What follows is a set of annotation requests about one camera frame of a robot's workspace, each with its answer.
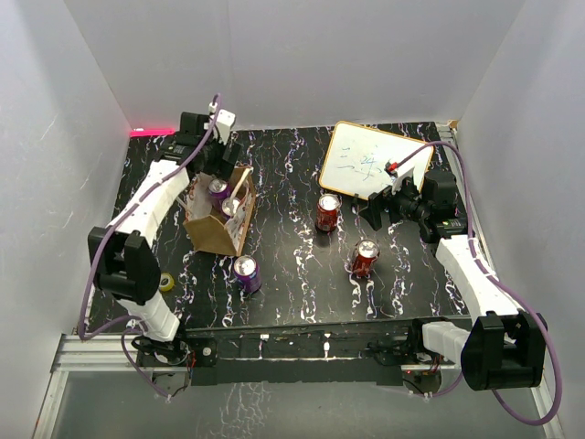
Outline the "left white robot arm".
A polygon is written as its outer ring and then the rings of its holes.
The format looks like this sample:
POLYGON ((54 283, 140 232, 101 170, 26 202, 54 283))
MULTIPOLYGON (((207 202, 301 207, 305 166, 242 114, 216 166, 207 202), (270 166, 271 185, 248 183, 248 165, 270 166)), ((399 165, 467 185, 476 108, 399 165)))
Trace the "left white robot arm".
POLYGON ((208 114, 183 112, 179 129, 164 142, 133 197, 106 227, 88 236, 88 289, 111 294, 156 352, 170 365, 183 362, 188 342, 177 335, 180 322, 159 291, 161 269, 152 251, 155 235, 177 197, 199 173, 227 177, 239 147, 230 142, 234 113, 210 104, 208 114))

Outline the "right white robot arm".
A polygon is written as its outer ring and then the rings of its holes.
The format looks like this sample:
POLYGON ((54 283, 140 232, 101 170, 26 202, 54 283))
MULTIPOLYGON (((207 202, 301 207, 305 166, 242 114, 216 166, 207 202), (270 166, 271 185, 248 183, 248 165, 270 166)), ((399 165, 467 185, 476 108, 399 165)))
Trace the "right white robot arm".
POLYGON ((435 257, 451 276, 472 320, 466 331, 443 317, 421 319, 407 342, 409 355, 426 363, 438 354, 461 367, 474 391, 532 388, 540 384, 546 343, 539 320, 531 316, 480 269, 484 258, 472 251, 468 220, 458 214, 456 177, 428 171, 417 186, 412 170, 388 168, 389 186, 372 193, 360 212, 379 230, 386 211, 393 222, 418 224, 421 239, 435 247, 435 257))

